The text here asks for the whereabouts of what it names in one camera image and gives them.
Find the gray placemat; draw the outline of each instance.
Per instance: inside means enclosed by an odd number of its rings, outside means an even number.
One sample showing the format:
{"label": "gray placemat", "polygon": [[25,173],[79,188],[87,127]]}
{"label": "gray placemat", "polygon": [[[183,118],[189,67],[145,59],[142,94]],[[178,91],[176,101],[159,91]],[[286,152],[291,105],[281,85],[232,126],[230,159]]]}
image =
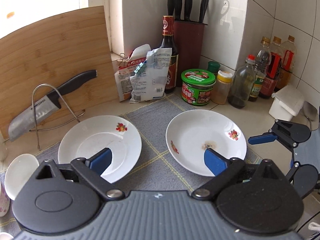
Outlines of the gray placemat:
{"label": "gray placemat", "polygon": [[[178,164],[169,153],[165,141],[165,131],[169,122],[178,114],[195,109],[175,94],[143,106],[135,111],[121,115],[130,121],[139,131],[142,139],[140,158],[128,175],[115,183],[124,192],[130,190],[188,190],[210,180],[209,177],[196,175]],[[45,159],[53,159],[58,163],[60,142],[43,150],[36,157],[41,163]],[[245,159],[248,163],[259,163],[261,158],[249,148]],[[4,183],[5,171],[0,173],[0,181]],[[15,236],[20,228],[9,212],[0,218],[1,232]]]}

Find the metal knife stand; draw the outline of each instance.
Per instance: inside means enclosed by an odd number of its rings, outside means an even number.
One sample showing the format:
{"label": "metal knife stand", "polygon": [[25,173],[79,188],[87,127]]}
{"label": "metal knife stand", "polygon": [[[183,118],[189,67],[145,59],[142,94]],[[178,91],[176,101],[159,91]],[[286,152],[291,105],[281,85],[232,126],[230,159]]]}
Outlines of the metal knife stand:
{"label": "metal knife stand", "polygon": [[[58,126],[55,126],[55,127],[52,127],[52,128],[45,128],[45,129],[38,129],[38,126],[37,126],[37,120],[36,120],[36,109],[35,109],[35,106],[34,106],[34,95],[36,93],[36,91],[40,88],[40,87],[44,87],[44,86],[47,86],[47,87],[51,87],[52,89],[54,89],[57,94],[59,95],[59,97],[61,98],[61,100],[64,102],[64,104],[67,106],[67,108],[69,109],[70,113],[74,116],[71,120],[63,123],[63,124],[60,124]],[[54,129],[57,129],[57,128],[60,128],[70,122],[72,122],[73,120],[77,120],[78,122],[80,122],[79,120],[79,117],[81,117],[82,115],[85,114],[85,110],[83,110],[83,112],[81,114],[79,114],[78,116],[75,115],[75,113],[71,110],[71,108],[69,107],[69,105],[67,104],[67,102],[63,99],[62,95],[59,93],[59,91],[52,85],[50,84],[41,84],[39,86],[37,86],[35,88],[35,90],[33,90],[33,93],[32,93],[32,101],[31,101],[31,105],[32,105],[32,111],[33,111],[33,116],[34,116],[34,121],[35,121],[35,128],[34,130],[30,130],[31,132],[36,132],[36,135],[37,135],[37,147],[38,147],[38,150],[40,150],[40,142],[39,142],[39,131],[50,131],[50,130],[54,130]]]}

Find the cutting board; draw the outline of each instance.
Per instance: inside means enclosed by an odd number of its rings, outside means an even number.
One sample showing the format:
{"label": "cutting board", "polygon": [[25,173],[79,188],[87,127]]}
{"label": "cutting board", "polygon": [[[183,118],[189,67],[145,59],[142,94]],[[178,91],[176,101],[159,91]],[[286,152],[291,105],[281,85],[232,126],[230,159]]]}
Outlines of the cutting board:
{"label": "cutting board", "polygon": [[[32,23],[0,39],[0,131],[8,138],[11,120],[31,106],[42,83],[58,87],[91,69],[97,78],[64,99],[80,111],[118,98],[103,6],[83,8]],[[37,90],[35,101],[51,89]],[[70,114],[62,109],[44,122]]]}

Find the kitchen knife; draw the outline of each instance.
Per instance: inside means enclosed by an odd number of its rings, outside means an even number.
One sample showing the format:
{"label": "kitchen knife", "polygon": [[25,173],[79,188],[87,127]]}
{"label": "kitchen knife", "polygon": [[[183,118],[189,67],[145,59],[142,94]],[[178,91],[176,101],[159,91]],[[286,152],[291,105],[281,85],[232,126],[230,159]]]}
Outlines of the kitchen knife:
{"label": "kitchen knife", "polygon": [[168,15],[173,16],[174,0],[168,0]]}
{"label": "kitchen knife", "polygon": [[[67,82],[59,86],[57,90],[62,96],[69,94],[77,90],[87,81],[96,77],[97,77],[96,70],[88,70],[69,79]],[[37,123],[42,122],[44,119],[46,119],[55,111],[61,108],[61,105],[58,99],[59,99],[58,93],[55,90],[52,90],[34,104],[36,108]],[[27,108],[25,111],[23,111],[21,114],[19,114],[17,117],[15,117],[11,121],[9,125],[10,141],[14,141],[18,137],[20,137],[22,134],[28,132],[34,126],[35,126],[34,115],[32,111],[32,106],[30,106],[29,108]]]}
{"label": "kitchen knife", "polygon": [[181,21],[182,0],[174,0],[175,20]]}
{"label": "kitchen knife", "polygon": [[201,0],[200,4],[200,15],[199,15],[199,23],[203,23],[204,15],[208,7],[209,0]]}
{"label": "kitchen knife", "polygon": [[190,21],[190,14],[192,9],[192,0],[185,0],[184,1],[184,20]]}

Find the white plastic container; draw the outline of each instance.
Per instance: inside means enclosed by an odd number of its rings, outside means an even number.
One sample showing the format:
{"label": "white plastic container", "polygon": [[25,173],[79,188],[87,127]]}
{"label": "white plastic container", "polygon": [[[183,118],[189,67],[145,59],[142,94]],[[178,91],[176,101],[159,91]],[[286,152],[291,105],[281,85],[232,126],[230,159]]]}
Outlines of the white plastic container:
{"label": "white plastic container", "polygon": [[275,99],[269,110],[269,114],[274,119],[291,121],[297,116],[303,107],[304,97],[299,90],[291,85],[287,85],[276,93],[272,94]]}

